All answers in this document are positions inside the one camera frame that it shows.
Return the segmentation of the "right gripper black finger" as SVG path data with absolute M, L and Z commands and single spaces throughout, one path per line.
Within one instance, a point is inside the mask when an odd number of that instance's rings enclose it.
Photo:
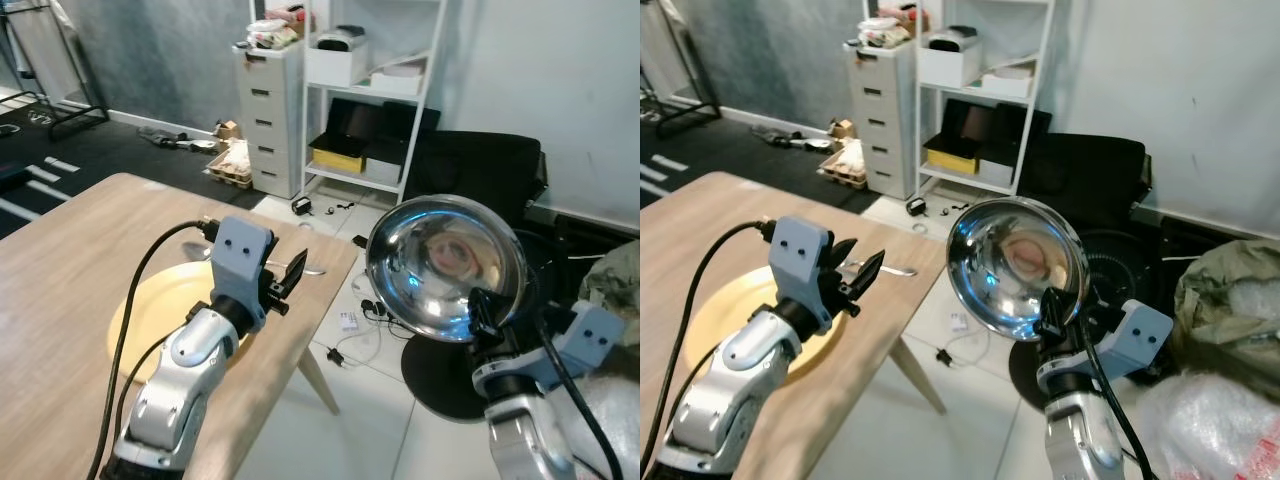
M 1034 332 L 1039 342 L 1057 344 L 1065 339 L 1062 321 L 1068 312 L 1068 291 L 1056 287 L 1046 288 L 1042 293 L 1039 298 L 1039 320 L 1034 325 Z
M 476 342 L 502 339 L 498 328 L 498 323 L 502 320 L 500 306 L 499 294 L 480 287 L 471 288 L 468 292 L 468 330 Z

